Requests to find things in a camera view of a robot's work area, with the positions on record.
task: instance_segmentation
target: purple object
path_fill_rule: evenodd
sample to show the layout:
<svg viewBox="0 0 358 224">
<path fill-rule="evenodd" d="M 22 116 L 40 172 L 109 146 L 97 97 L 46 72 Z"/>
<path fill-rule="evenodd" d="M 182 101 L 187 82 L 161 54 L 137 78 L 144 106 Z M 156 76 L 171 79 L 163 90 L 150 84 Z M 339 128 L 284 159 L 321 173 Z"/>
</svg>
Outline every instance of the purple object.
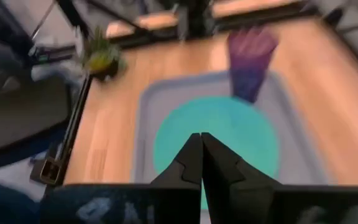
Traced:
<svg viewBox="0 0 358 224">
<path fill-rule="evenodd" d="M 230 33 L 227 45 L 232 93 L 255 103 L 277 41 L 266 29 L 251 28 Z"/>
</svg>

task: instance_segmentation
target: wooden table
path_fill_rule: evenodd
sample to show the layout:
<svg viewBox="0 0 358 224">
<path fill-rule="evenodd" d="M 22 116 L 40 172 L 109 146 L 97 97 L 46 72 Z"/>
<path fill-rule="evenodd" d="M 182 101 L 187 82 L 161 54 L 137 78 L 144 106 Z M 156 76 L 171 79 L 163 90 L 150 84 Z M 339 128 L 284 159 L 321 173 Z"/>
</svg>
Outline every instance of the wooden table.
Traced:
<svg viewBox="0 0 358 224">
<path fill-rule="evenodd" d="M 280 39 L 271 69 L 282 75 L 328 172 L 340 184 L 358 184 L 358 62 L 317 18 L 270 29 Z M 141 93 L 159 80 L 227 69 L 225 38 L 126 51 L 125 74 L 91 85 L 65 183 L 128 182 Z"/>
</svg>

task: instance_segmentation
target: cyan disc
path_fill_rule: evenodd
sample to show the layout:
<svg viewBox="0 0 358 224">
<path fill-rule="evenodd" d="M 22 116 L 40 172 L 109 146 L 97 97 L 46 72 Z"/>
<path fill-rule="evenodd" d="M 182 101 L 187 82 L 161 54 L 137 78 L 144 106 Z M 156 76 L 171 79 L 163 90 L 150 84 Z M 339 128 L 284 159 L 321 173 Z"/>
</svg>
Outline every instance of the cyan disc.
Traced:
<svg viewBox="0 0 358 224">
<path fill-rule="evenodd" d="M 191 100 L 163 121 L 154 141 L 158 174 L 175 158 L 192 133 L 211 133 L 245 161 L 273 177 L 279 165 L 278 141 L 269 121 L 252 105 L 226 96 Z M 201 209 L 208 209 L 205 192 Z"/>
</svg>

